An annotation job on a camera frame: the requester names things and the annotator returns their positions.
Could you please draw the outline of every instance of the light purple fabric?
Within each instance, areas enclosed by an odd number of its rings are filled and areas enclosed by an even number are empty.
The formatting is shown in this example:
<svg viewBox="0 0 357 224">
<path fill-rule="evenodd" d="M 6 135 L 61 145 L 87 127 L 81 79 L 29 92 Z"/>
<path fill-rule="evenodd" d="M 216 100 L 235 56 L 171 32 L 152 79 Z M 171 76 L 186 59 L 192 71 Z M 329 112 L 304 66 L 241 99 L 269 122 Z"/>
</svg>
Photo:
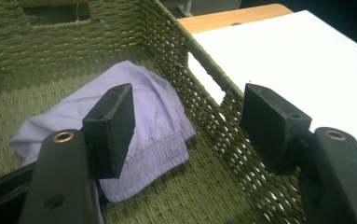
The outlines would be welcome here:
<svg viewBox="0 0 357 224">
<path fill-rule="evenodd" d="M 101 180 L 106 197 L 120 202 L 141 191 L 189 157 L 185 140 L 195 130 L 173 87 L 165 79 L 130 62 L 118 63 L 46 113 L 27 119 L 10 145 L 25 159 L 36 161 L 42 141 L 63 129 L 80 129 L 82 119 L 112 87 L 131 83 L 136 127 L 122 174 Z"/>
</svg>

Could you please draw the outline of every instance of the wooden table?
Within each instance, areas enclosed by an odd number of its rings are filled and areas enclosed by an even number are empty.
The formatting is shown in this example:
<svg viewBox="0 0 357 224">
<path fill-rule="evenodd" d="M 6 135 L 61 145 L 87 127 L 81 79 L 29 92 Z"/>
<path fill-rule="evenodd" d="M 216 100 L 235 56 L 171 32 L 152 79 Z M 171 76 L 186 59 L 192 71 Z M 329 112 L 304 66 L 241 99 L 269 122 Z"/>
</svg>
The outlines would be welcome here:
<svg viewBox="0 0 357 224">
<path fill-rule="evenodd" d="M 228 27 L 234 23 L 261 21 L 291 13 L 293 13 L 293 11 L 283 5 L 272 4 L 261 7 L 249 7 L 196 17 L 182 18 L 178 21 L 189 33 L 196 34 L 213 29 Z"/>
</svg>

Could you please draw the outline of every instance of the white surface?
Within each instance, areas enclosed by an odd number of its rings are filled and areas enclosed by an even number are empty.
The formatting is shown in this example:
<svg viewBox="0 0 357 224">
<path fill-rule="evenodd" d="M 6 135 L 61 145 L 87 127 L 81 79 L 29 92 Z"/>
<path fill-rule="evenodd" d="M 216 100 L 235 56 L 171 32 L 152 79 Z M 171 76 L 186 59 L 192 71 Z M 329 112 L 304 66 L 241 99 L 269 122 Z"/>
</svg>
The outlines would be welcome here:
<svg viewBox="0 0 357 224">
<path fill-rule="evenodd" d="M 312 117 L 312 132 L 333 127 L 357 139 L 357 44 L 311 13 L 193 36 L 242 91 L 247 82 L 268 87 Z M 221 103 L 192 56 L 189 67 Z"/>
</svg>

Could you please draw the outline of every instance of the metal grommet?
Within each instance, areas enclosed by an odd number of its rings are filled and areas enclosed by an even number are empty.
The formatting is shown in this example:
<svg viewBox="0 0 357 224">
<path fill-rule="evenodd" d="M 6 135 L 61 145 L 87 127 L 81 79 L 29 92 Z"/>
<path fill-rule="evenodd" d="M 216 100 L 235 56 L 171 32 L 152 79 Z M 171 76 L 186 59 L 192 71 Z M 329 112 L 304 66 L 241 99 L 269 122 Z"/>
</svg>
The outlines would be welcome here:
<svg viewBox="0 0 357 224">
<path fill-rule="evenodd" d="M 73 139 L 73 137 L 74 137 L 73 133 L 69 133 L 69 132 L 58 133 L 56 134 L 56 136 L 54 136 L 53 142 L 64 143 L 70 141 L 71 139 Z"/>
<path fill-rule="evenodd" d="M 328 131 L 326 131 L 326 135 L 330 138 L 333 138 L 333 139 L 339 140 L 339 141 L 344 141 L 347 139 L 347 137 L 344 133 L 341 133 L 338 131 L 328 130 Z"/>
</svg>

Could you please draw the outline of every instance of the wicker basket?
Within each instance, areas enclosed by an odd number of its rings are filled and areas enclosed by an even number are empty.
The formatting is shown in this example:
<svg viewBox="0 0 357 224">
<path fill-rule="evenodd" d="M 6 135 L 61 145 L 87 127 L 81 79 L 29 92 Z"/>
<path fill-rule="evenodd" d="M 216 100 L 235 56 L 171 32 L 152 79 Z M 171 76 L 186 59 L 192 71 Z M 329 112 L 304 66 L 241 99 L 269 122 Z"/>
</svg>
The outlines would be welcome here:
<svg viewBox="0 0 357 224">
<path fill-rule="evenodd" d="M 23 9 L 87 2 L 85 21 L 32 26 Z M 193 53 L 226 93 L 215 103 L 188 69 Z M 21 166 L 8 141 L 113 64 L 171 82 L 197 131 L 190 160 L 123 203 L 106 223 L 303 223 L 295 178 L 269 175 L 239 128 L 242 92 L 158 0 L 0 0 L 0 176 Z"/>
</svg>

